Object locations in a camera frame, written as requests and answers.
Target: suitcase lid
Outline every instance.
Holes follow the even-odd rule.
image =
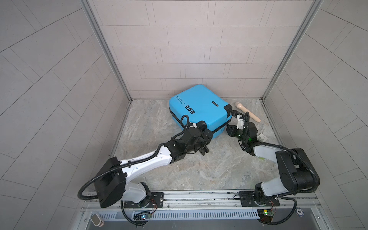
[[[231,115],[224,109],[229,103],[203,85],[196,85],[172,97],[169,104],[170,111],[179,120],[186,114],[192,123],[205,121],[211,131],[231,120]]]

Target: marble floor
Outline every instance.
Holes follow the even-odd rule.
[[[277,144],[273,130],[259,99],[229,99],[233,108],[239,101],[257,115],[258,134]],[[169,112],[169,100],[134,100],[120,137],[115,156],[133,158],[155,150],[182,129]],[[151,170],[132,182],[145,182],[150,190],[252,189],[278,175],[277,165],[243,152],[236,138],[224,131],[208,145],[209,153],[186,155],[183,160]]]

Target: metal corner post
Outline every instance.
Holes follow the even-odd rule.
[[[290,46],[287,48],[286,53],[284,57],[282,58],[279,66],[277,67],[275,74],[273,75],[270,84],[268,85],[267,89],[265,90],[265,93],[262,96],[262,100],[265,101],[268,95],[271,92],[271,89],[275,85],[277,79],[281,75],[282,71],[284,70],[287,62],[289,61],[290,57],[294,53],[294,50],[298,46],[301,38],[305,34],[305,32],[308,29],[308,26],[312,22],[314,16],[316,15],[317,11],[319,10],[319,6],[322,4],[323,0],[314,0],[312,5],[310,6],[307,14],[305,15],[300,27],[298,28],[297,33],[295,34],[292,42],[290,43]]]
[[[107,61],[109,62],[110,66],[111,66],[111,69],[113,70],[115,76],[117,77],[121,87],[123,88],[123,91],[125,93],[125,95],[127,96],[128,100],[129,100],[129,103],[131,103],[132,101],[132,97],[130,96],[129,94],[129,91],[123,81],[123,78],[117,68],[117,65],[115,63],[115,60],[111,54],[111,51],[109,49],[109,46],[107,45],[107,42],[102,34],[102,31],[97,23],[97,20],[91,10],[91,6],[89,5],[89,2],[88,0],[80,0],[81,1],[81,6],[82,6],[82,9],[84,11],[84,13],[86,14],[87,18],[88,18],[88,21],[89,23],[91,24],[91,27],[97,37],[97,40],[98,42],[101,44],[101,47],[102,47],[102,50],[103,52],[106,54],[106,58],[107,58]]]

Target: beige microphone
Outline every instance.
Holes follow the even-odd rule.
[[[249,112],[249,116],[251,118],[253,118],[256,122],[261,122],[261,120],[256,116],[254,115],[252,112],[250,112],[247,108],[245,108],[240,102],[235,102],[235,107],[240,109],[241,111],[243,112]]]

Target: tile wall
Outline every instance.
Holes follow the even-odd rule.
[[[0,12],[0,229],[66,230],[128,100],[78,0]]]
[[[259,98],[312,1],[90,0],[133,98]]]
[[[265,103],[303,148],[334,229],[368,229],[368,1],[325,0]]]

